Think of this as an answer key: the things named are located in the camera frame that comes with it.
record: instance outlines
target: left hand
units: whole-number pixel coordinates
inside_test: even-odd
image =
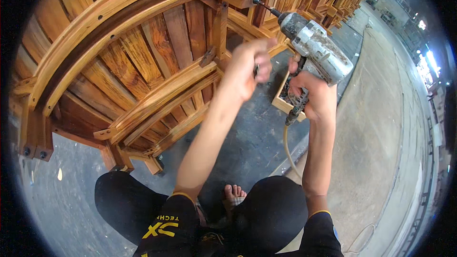
[[[247,101],[254,93],[257,83],[265,83],[270,78],[271,62],[268,49],[277,44],[276,38],[253,40],[235,48],[228,64],[221,87],[228,87],[233,94]],[[259,71],[254,78],[254,65]]]

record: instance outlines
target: drill bit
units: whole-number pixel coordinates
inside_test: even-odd
[[[262,2],[261,0],[252,0],[252,2],[256,5],[261,5],[263,7],[265,7],[267,10],[269,10],[273,15],[275,15],[276,17],[279,17],[281,15],[281,12],[279,12],[277,9],[275,9],[274,7],[270,7],[268,5],[265,4],[265,2]]]

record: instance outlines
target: small wooden box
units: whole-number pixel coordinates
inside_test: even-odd
[[[285,113],[289,114],[289,111],[293,108],[292,104],[287,103],[285,100],[279,97],[281,94],[281,91],[283,90],[284,85],[286,84],[287,78],[289,77],[289,71],[287,72],[286,76],[283,79],[283,82],[281,83],[281,86],[278,89],[278,92],[275,95],[275,98],[271,102],[272,105],[276,106],[278,109],[284,111]],[[299,122],[302,122],[303,119],[306,118],[305,113],[302,111],[299,115],[297,120]]]

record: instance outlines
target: yellow air hose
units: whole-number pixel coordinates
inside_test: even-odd
[[[295,166],[294,162],[292,161],[292,157],[290,156],[289,146],[287,144],[287,129],[288,128],[289,127],[287,125],[284,126],[284,134],[283,134],[284,151],[286,152],[287,159],[289,160],[290,166],[294,170],[295,174],[297,174],[297,176],[299,176],[300,179],[302,179],[302,175],[298,171],[297,166]]]

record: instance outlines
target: hand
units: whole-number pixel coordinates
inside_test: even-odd
[[[297,63],[290,58],[289,72],[294,73],[297,67]],[[308,89],[309,102],[304,111],[309,120],[334,125],[336,121],[336,85],[328,87],[326,82],[310,72],[301,71],[290,80],[289,88],[297,96],[302,94],[301,88]]]
[[[232,60],[228,64],[221,88],[228,88],[233,94],[239,94],[243,101],[250,99],[257,83],[268,81],[271,72],[268,49],[277,44],[276,38],[253,40],[235,48]],[[259,71],[254,78],[254,65]]]

